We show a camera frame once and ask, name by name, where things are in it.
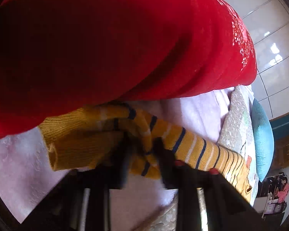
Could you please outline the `yellow striped knit sweater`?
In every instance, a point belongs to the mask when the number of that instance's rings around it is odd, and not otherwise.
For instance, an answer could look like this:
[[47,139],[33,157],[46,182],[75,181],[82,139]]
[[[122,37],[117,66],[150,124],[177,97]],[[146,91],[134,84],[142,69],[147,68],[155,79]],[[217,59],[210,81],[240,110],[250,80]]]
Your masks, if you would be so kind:
[[178,160],[201,171],[217,169],[244,199],[251,198],[249,169],[240,154],[141,109],[111,104],[85,107],[46,118],[38,128],[54,171],[95,168],[128,135],[136,139],[137,149],[131,172],[158,179],[160,170],[152,147],[154,139],[161,138]]

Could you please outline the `cluttered white shelf unit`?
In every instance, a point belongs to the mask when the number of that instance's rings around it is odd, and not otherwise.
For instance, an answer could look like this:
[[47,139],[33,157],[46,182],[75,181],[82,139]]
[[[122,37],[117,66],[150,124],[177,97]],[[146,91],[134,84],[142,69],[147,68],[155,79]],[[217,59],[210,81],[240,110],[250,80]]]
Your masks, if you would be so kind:
[[261,215],[266,216],[282,214],[287,208],[286,197],[289,193],[289,180],[284,172],[264,178],[258,182],[258,192],[253,208]]

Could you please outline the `pink fleece blanket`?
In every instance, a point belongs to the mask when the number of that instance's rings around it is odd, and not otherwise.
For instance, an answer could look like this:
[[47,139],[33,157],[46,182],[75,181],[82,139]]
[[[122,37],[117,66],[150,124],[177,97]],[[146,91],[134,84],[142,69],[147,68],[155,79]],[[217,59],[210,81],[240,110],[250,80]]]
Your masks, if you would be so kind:
[[[216,142],[231,93],[232,88],[227,88],[188,98],[131,102],[131,106]],[[37,128],[0,139],[0,197],[18,221],[23,221],[65,174],[51,169]],[[174,196],[175,190],[165,190],[159,180],[129,175],[124,189],[111,194],[113,230],[132,230],[169,205]]]

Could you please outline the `patchwork heart bedspread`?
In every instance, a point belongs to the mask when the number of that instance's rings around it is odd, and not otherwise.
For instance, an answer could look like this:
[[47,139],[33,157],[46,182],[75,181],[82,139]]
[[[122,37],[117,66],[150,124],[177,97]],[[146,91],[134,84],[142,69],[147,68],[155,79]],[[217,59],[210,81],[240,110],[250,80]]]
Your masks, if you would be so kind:
[[162,123],[162,139],[193,168],[216,168],[250,204],[258,190],[250,86],[187,98],[131,102]]

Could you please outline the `blue knit pillow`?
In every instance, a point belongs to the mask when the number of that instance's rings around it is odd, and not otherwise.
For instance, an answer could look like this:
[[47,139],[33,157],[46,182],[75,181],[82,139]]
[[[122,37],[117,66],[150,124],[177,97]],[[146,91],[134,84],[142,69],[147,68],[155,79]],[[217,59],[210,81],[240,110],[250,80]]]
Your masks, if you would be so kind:
[[263,182],[274,157],[274,135],[271,123],[256,99],[252,105],[251,120],[255,142],[256,171],[260,182]]

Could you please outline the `brown wooden door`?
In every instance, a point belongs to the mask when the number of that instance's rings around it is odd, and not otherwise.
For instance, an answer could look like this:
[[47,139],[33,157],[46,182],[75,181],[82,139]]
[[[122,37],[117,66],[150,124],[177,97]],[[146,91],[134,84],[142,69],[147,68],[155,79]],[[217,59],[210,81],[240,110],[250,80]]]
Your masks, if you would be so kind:
[[289,135],[275,141],[271,170],[289,167]]

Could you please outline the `red patterned quilt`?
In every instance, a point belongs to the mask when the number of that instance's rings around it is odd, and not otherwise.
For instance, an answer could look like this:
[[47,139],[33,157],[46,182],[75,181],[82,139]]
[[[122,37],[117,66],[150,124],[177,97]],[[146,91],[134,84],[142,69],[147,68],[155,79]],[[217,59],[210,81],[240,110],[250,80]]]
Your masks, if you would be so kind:
[[0,0],[0,139],[87,104],[195,96],[256,73],[224,0]]

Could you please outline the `white glossy wardrobe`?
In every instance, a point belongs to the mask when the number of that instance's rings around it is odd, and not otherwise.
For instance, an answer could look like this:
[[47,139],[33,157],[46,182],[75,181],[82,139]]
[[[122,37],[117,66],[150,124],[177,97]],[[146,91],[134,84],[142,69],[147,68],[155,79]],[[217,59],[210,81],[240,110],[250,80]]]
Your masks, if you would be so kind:
[[289,113],[289,7],[283,0],[225,0],[242,18],[257,58],[255,97],[269,119]]

